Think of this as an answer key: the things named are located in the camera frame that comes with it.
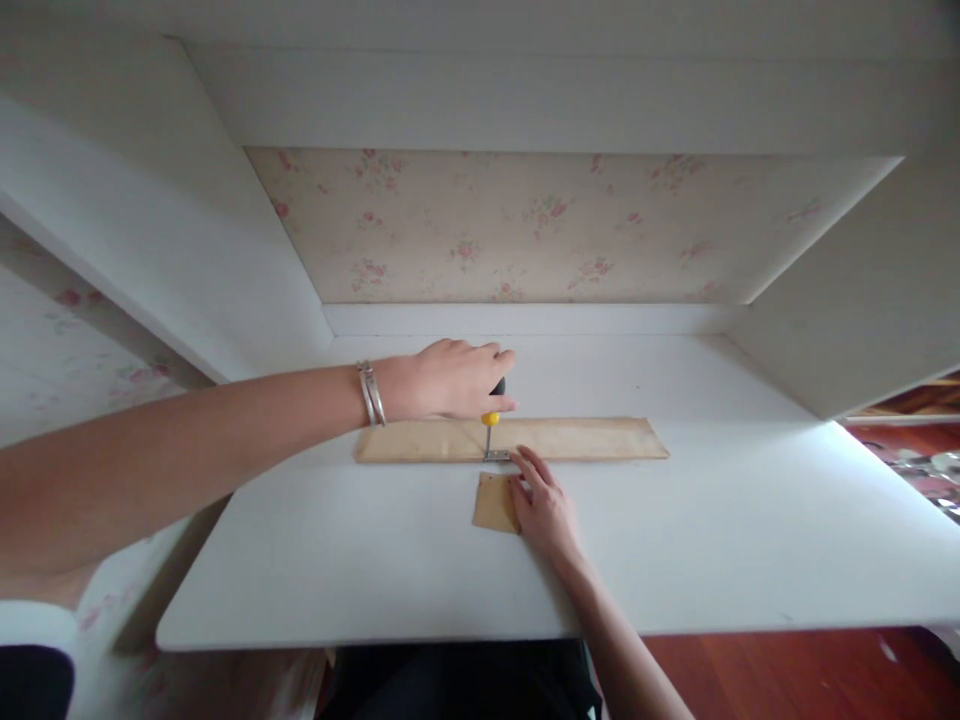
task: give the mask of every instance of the silver bracelet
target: silver bracelet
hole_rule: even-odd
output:
[[[357,369],[360,371],[360,384],[363,386],[363,398],[367,402],[367,415],[370,417],[371,425],[386,425],[387,416],[383,412],[383,400],[380,398],[380,389],[377,387],[377,379],[373,376],[373,365],[369,360],[357,363]]]
[[[373,401],[370,400],[367,381],[363,377],[363,363],[357,363],[357,369],[360,371],[360,391],[363,393],[363,401],[367,404],[367,417],[370,419],[370,426],[372,427],[377,424],[377,416],[373,411]]]

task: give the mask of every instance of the black pants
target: black pants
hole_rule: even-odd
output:
[[[342,650],[321,720],[570,718],[602,700],[579,640]]]

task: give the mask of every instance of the right hand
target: right hand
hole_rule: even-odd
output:
[[[585,562],[573,500],[539,455],[525,445],[517,450],[519,454],[510,453],[510,459],[520,474],[510,476],[510,486],[521,534],[554,567]],[[527,481],[530,490],[521,480]]]
[[[490,394],[516,361],[513,350],[501,350],[497,343],[473,347],[444,339],[416,355],[378,360],[374,371],[391,421],[426,415],[473,420],[517,409],[512,397]]]

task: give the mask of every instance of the white table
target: white table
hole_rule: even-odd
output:
[[[433,339],[340,337],[324,359]],[[960,623],[960,529],[723,338],[501,342],[519,355],[508,388],[521,416],[648,417],[672,453],[556,465],[640,633]],[[575,632],[524,541],[471,525],[491,466],[359,466],[356,440],[236,493],[160,623],[162,648]]]

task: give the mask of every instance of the wooden floor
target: wooden floor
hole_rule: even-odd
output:
[[[960,448],[960,425],[852,431],[881,456]],[[960,663],[920,628],[645,641],[699,720],[960,718]]]

